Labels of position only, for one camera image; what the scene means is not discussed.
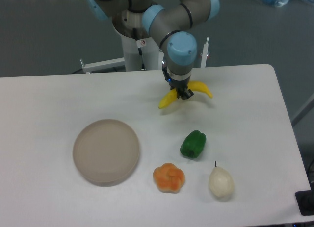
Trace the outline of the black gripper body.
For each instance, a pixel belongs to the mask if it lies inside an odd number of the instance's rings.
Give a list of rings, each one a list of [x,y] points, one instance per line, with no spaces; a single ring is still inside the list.
[[[184,75],[177,75],[171,72],[167,67],[162,69],[165,81],[171,86],[178,88],[187,88],[189,83],[191,72]]]

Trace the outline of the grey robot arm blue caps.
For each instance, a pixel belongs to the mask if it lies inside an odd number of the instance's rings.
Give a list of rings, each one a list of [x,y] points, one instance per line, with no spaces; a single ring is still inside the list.
[[[219,0],[179,0],[165,9],[153,0],[87,0],[94,15],[111,19],[122,40],[127,71],[162,69],[175,97],[194,94],[191,70],[198,55],[189,30],[208,21],[220,9]]]

